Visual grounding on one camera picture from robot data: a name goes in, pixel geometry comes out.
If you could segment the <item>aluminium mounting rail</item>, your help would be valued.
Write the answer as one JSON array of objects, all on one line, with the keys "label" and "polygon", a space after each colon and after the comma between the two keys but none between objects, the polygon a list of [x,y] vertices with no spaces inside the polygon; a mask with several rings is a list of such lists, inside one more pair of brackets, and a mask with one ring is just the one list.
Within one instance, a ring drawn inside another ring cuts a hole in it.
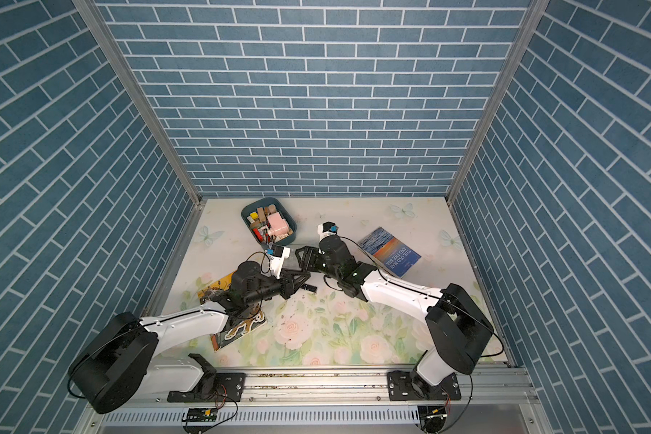
[{"label": "aluminium mounting rail", "polygon": [[410,403],[533,404],[537,392],[524,368],[504,363],[481,363],[470,375],[456,374],[461,391],[459,401],[391,401],[387,373],[412,369],[404,365],[373,365],[336,368],[238,368],[223,373],[244,373],[246,381],[239,402],[262,405],[365,405]]}]

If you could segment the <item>circuit board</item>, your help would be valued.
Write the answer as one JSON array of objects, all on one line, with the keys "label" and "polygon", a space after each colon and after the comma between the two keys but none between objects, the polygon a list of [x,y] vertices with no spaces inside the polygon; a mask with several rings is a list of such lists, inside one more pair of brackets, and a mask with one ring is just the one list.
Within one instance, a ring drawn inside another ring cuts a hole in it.
[{"label": "circuit board", "polygon": [[218,410],[215,408],[190,408],[182,423],[187,425],[189,423],[201,423],[201,424],[210,424],[217,421]]},{"label": "circuit board", "polygon": [[441,433],[448,419],[444,406],[419,406],[419,427],[424,433]]}]

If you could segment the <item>pink box in bin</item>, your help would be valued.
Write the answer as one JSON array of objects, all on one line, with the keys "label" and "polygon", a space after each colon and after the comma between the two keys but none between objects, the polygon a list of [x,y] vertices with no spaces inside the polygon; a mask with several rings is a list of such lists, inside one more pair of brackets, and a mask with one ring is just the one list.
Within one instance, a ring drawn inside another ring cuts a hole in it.
[{"label": "pink box in bin", "polygon": [[280,213],[272,213],[267,217],[268,235],[281,236],[289,233],[289,223]]}]

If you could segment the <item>teal plastic bin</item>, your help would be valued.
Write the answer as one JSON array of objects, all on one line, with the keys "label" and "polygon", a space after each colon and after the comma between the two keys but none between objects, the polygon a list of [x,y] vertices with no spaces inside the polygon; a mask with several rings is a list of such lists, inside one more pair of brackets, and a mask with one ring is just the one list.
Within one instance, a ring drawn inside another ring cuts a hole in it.
[{"label": "teal plastic bin", "polygon": [[277,198],[265,197],[248,204],[240,216],[252,238],[261,245],[288,246],[297,238],[297,222]]}]

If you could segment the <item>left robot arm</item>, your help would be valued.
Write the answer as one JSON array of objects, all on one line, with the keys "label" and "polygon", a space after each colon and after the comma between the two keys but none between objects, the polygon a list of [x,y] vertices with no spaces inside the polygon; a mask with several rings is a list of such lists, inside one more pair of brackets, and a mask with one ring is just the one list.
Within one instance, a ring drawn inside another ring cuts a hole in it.
[{"label": "left robot arm", "polygon": [[71,364],[68,392],[99,414],[161,392],[177,403],[216,400],[222,391],[217,370],[201,354],[180,361],[160,354],[202,336],[219,345],[247,335],[265,321],[263,301],[290,298],[309,277],[303,269],[263,273],[258,262],[247,260],[231,275],[228,289],[213,291],[200,307],[168,316],[114,316]]}]

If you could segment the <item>right circuit board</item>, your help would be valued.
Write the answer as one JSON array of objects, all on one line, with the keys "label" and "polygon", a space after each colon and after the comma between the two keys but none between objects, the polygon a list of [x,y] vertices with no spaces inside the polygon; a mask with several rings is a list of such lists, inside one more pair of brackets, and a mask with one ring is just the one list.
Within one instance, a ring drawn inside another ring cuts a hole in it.
[{"label": "right circuit board", "polygon": [[444,406],[419,406],[419,427],[424,433],[441,433],[448,419]]}]

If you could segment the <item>left circuit board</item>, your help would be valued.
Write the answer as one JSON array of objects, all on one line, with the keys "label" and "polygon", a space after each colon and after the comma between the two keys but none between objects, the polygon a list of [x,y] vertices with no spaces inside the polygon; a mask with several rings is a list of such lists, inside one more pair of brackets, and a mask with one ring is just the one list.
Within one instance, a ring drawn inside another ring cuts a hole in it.
[{"label": "left circuit board", "polygon": [[218,410],[215,408],[190,408],[182,423],[187,425],[189,423],[201,423],[201,424],[210,424],[217,421]]}]

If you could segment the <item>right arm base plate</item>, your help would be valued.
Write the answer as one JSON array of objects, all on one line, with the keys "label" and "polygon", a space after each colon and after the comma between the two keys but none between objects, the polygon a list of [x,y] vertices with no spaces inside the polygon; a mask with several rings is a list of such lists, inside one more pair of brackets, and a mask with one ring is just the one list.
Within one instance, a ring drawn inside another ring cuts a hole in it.
[{"label": "right arm base plate", "polygon": [[391,401],[459,401],[462,397],[456,374],[430,385],[416,372],[396,370],[387,373],[387,384]]}]

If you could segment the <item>black lipstick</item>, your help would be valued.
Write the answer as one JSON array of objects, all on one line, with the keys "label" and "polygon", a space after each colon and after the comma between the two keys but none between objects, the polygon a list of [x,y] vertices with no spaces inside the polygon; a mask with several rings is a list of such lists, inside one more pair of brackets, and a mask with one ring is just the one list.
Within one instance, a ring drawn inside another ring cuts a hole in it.
[{"label": "black lipstick", "polygon": [[304,289],[305,291],[308,291],[308,292],[311,292],[311,293],[314,293],[314,294],[316,294],[318,292],[318,288],[316,286],[309,285],[309,284],[304,284],[301,288]]}]

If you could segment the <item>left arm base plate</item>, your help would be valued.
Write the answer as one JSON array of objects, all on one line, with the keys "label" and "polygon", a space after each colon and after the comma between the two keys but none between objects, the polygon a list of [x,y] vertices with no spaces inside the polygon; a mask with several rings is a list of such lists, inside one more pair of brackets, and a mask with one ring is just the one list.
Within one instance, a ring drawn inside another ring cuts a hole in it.
[{"label": "left arm base plate", "polygon": [[202,375],[188,392],[170,391],[167,396],[169,403],[241,401],[246,374],[218,372],[201,354],[191,353],[188,356],[202,370]]}]

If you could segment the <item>blue book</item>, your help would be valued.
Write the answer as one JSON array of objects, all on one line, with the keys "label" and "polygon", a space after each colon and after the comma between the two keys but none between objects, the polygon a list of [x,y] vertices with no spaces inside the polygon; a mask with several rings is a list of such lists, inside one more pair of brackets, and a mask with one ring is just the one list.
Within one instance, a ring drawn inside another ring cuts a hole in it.
[{"label": "blue book", "polygon": [[421,259],[419,253],[383,227],[363,237],[359,246],[397,278],[402,278]]}]

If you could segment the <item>clear acrylic lipstick organizer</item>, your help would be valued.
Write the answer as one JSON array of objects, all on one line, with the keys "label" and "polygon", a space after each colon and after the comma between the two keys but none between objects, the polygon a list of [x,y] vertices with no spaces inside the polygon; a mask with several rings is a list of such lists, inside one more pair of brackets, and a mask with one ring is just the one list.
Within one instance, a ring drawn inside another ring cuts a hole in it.
[{"label": "clear acrylic lipstick organizer", "polygon": [[280,274],[286,271],[307,271],[307,246],[284,247]]}]

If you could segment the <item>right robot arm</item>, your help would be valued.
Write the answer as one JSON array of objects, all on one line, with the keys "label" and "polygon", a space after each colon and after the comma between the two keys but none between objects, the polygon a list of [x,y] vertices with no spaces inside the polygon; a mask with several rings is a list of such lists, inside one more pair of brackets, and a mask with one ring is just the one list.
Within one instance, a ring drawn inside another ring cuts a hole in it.
[{"label": "right robot arm", "polygon": [[341,237],[323,238],[316,247],[296,250],[302,271],[332,278],[350,298],[378,303],[411,316],[427,327],[433,347],[416,363],[410,380],[428,396],[453,374],[470,375],[484,357],[495,330],[463,287],[429,288],[395,278],[375,262],[356,260]]}]

